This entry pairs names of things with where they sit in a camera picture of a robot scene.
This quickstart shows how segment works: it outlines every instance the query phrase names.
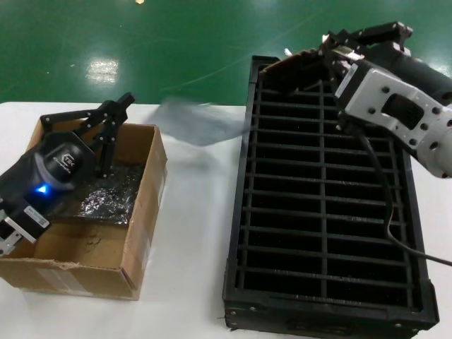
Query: open cardboard box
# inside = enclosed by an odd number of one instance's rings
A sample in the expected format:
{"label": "open cardboard box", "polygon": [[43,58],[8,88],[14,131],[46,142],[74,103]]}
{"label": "open cardboard box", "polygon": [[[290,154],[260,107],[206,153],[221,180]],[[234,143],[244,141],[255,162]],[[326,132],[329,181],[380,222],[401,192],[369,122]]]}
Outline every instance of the open cardboard box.
{"label": "open cardboard box", "polygon": [[[79,121],[57,124],[71,131]],[[87,133],[91,140],[96,130]],[[28,149],[41,140],[38,122]],[[148,262],[166,177],[167,157],[156,126],[124,124],[113,163],[145,164],[129,227],[100,222],[53,222],[35,244],[26,240],[0,258],[0,277],[37,292],[137,300]]]}

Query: black grid tray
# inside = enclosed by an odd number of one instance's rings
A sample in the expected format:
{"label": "black grid tray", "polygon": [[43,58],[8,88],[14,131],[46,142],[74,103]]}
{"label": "black grid tray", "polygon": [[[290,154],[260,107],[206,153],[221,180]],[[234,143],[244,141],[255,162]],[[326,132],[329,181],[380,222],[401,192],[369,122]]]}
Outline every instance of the black grid tray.
{"label": "black grid tray", "polygon": [[[227,325],[380,338],[381,327],[369,330],[379,322],[362,331],[350,317],[338,322],[347,313],[342,305],[355,321],[383,318],[392,338],[432,327],[438,316],[426,264],[385,238],[383,190],[359,142],[336,129],[328,83],[281,95],[257,78],[272,61],[254,57],[251,70],[251,131],[242,146],[223,295]],[[369,126],[367,135],[393,192],[393,233],[423,249],[410,158],[381,129]],[[267,319],[278,310],[268,306],[275,300],[292,309],[282,323]],[[307,321],[305,311],[297,320],[306,306],[330,310],[323,325],[318,316]],[[383,313],[372,315],[377,309]]]}

